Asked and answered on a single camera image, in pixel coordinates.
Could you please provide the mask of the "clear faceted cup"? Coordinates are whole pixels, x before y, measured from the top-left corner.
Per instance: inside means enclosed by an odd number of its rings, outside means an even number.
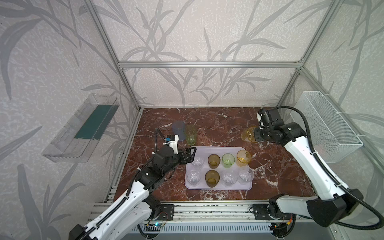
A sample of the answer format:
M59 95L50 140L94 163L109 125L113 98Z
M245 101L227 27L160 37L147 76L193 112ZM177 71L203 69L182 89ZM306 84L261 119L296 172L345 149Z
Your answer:
M222 174L222 180L227 187L233 186L237 182L237 179L236 171L225 171Z
M192 162L192 165L197 168L201 169L204 166L205 159L201 157L195 157L195 159Z
M254 177L254 171L249 167L240 168L238 171L238 182L242 185L251 183Z
M187 183L196 186L201 180L201 172L199 170L190 170L186 173Z

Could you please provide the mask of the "tall green plastic cup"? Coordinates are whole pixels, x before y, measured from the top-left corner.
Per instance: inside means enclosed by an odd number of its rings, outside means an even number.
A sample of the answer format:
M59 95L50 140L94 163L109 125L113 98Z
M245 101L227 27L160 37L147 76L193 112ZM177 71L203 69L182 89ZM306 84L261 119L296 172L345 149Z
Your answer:
M189 146L194 146L197 142L197 128L194 125L186 125L184 132L187 144Z

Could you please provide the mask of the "amber dimpled cup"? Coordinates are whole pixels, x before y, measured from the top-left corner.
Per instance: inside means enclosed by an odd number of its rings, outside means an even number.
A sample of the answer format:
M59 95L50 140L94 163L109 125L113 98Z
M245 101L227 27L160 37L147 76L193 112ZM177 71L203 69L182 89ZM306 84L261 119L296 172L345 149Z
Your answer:
M211 154L208 157L208 164L211 169L216 169L221 163L221 158L217 154Z
M214 188L220 181L220 174L215 170L209 170L205 174L205 181L208 187Z

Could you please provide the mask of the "tall yellow plastic cup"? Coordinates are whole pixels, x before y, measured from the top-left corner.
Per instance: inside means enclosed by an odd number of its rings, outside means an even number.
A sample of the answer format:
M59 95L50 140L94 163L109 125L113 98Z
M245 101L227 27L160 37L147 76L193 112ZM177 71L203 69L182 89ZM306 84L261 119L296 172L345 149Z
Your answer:
M256 143L258 140L255 138L255 129L259 130L259 127L254 126L244 130L241 134L241 139L244 142Z

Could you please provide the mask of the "blue frosted plastic cup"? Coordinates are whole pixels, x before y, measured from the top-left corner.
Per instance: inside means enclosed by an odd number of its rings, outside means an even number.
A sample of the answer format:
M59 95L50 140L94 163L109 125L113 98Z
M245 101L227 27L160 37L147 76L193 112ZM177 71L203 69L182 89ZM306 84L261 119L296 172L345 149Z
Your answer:
M182 142L185 140L186 135L185 135L185 123L183 121L175 121L172 123L172 130L174 132L174 135L179 136L179 141Z

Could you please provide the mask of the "small green plastic cup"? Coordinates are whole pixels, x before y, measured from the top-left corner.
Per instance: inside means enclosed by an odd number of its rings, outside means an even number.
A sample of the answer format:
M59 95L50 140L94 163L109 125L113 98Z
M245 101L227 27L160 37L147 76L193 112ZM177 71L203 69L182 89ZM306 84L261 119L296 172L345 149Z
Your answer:
M235 163L235 157L230 154L226 153L222 156L222 164L225 168L230 168Z

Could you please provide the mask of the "yellow transparent plastic cup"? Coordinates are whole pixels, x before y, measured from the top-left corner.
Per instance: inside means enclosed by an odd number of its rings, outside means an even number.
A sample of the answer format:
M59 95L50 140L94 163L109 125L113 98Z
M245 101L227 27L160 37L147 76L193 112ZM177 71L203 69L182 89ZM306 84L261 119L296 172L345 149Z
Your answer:
M251 156L251 154L250 154L248 151L246 151L246 150L240 150L240 151L237 153L236 164L237 164L239 167L245 167L245 166L247 166L251 161L252 161L252 156Z

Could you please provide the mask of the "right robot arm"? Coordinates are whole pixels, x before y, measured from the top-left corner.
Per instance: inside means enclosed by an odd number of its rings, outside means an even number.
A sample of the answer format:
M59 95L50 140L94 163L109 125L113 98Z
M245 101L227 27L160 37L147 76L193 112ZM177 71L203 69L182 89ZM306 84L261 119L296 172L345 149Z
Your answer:
M254 136L257 141L273 141L285 147L305 171L316 193L314 197L273 197L270 199L271 213L301 215L328 227L356 209L359 203L341 189L347 185L343 181L335 183L321 168L324 160L315 159L315 151L310 149L307 134L300 125L289 123L273 131L267 127L256 128Z

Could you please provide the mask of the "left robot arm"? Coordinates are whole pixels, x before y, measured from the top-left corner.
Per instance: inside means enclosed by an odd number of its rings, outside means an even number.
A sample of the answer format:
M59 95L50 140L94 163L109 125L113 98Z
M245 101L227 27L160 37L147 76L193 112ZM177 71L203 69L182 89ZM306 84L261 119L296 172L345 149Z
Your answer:
M70 231L69 239L120 240L143 221L158 216L161 203L152 197L152 192L177 166L191 163L196 152L197 148L192 147L175 153L171 146L163 146L154 152L118 200L84 227L76 225Z

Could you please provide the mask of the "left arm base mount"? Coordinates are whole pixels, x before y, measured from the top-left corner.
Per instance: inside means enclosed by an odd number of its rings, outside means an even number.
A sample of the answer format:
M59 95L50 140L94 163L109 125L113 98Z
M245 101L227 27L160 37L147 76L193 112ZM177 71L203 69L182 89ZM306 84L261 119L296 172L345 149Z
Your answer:
M172 221L175 213L175 205L160 204L152 211L150 219L160 221Z

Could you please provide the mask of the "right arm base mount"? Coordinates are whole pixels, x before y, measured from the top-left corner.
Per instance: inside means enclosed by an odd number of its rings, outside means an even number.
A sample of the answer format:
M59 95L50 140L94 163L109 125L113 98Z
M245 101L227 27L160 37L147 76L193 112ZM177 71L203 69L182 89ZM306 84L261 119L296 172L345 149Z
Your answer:
M249 212L254 215L255 220L288 222L292 218L292 214L275 210L270 204L254 204L249 208Z

